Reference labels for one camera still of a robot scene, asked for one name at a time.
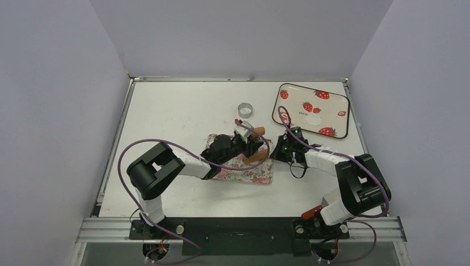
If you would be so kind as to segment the floral pattern tray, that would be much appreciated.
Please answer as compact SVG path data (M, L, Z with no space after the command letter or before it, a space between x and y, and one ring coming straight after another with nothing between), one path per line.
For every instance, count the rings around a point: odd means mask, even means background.
M230 168L248 168L249 166L254 166L259 163L259 161L254 161L246 164L244 159L244 155L240 154L223 165ZM273 164L273 159L268 158L261 165L250 170L232 171L223 168L212 180L269 185L274 177Z

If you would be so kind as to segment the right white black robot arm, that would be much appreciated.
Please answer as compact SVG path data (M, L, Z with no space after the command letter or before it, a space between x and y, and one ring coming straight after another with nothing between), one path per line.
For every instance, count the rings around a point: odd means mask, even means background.
M319 206L304 212L296 223L297 228L304 227L315 238L345 234L345 221L390 204L391 191L371 155L350 156L310 145L299 126L279 136L270 157L289 166L297 163L304 170L314 168L337 179L338 188L327 193Z

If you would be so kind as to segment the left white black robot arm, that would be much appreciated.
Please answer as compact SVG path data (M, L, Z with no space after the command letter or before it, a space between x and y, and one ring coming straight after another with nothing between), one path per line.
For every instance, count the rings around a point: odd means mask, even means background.
M252 157L269 142L263 136L251 135L243 140L240 134L230 137L217 135L199 156L183 148L173 150L176 144L157 140L157 144L132 162L126 173L138 196L133 200L140 210L144 232L151 238L159 238L165 231L165 214L161 195L179 176L197 177L210 180L222 170L230 170L225 164L231 159L244 155Z

